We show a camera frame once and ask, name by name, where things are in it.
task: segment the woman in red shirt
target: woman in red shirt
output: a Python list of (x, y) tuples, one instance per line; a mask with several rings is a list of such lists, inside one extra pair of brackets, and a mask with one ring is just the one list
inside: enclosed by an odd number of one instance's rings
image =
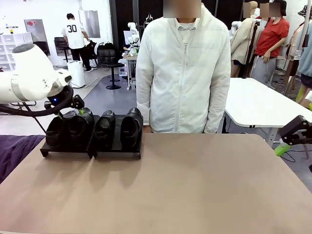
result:
[(281, 46), (286, 42), (290, 27), (288, 21), (283, 18), (286, 16), (286, 1), (275, 0), (274, 3), (280, 3), (280, 17), (271, 19), (261, 33), (251, 75), (252, 78), (266, 85), (269, 85), (276, 67), (276, 58), (280, 54)]

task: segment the purple cloth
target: purple cloth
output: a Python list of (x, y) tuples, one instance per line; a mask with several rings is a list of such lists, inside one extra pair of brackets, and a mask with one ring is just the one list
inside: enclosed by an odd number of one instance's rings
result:
[(44, 136), (0, 136), (0, 184), (44, 139)]

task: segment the white cabinet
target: white cabinet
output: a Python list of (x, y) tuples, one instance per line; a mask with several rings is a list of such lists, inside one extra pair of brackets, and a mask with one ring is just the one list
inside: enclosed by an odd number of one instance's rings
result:
[(13, 49), (19, 45), (32, 43), (31, 33), (0, 35), (0, 67), (4, 71), (14, 71), (15, 61), (12, 56)]

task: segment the man in white shirt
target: man in white shirt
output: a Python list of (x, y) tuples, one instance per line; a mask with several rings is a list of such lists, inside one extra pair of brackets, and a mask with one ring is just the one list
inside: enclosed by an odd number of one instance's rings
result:
[(88, 40), (89, 37), (84, 30), (80, 22), (75, 20), (73, 14), (67, 14), (67, 23), (62, 30), (65, 41), (68, 43), (68, 47), (71, 49), (73, 60), (80, 61), (82, 58), (83, 64), (86, 67), (87, 72), (93, 71), (93, 68), (90, 66), (90, 60), (87, 56), (87, 48), (85, 46), (83, 36)]
[(136, 64), (144, 132), (215, 133), (230, 86), (229, 30), (199, 0), (170, 0), (145, 29)]

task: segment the white jacket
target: white jacket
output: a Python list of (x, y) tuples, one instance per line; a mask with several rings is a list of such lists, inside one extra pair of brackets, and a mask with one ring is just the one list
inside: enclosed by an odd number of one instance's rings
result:
[(203, 6), (187, 49), (176, 19), (152, 21), (136, 64), (137, 107), (156, 133), (215, 133), (230, 86), (229, 30)]

